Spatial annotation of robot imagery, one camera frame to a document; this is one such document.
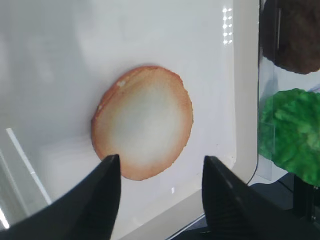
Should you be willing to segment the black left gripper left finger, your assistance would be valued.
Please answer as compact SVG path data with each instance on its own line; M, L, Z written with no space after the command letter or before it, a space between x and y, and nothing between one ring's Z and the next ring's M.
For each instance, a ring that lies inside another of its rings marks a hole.
M51 205L0 232L2 240L109 240L121 198L119 155L109 155Z

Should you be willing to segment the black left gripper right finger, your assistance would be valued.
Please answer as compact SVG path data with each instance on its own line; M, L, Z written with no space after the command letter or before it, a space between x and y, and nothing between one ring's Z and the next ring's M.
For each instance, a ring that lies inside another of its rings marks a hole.
M205 156L202 204L214 240L318 240L316 227L269 202L217 157Z

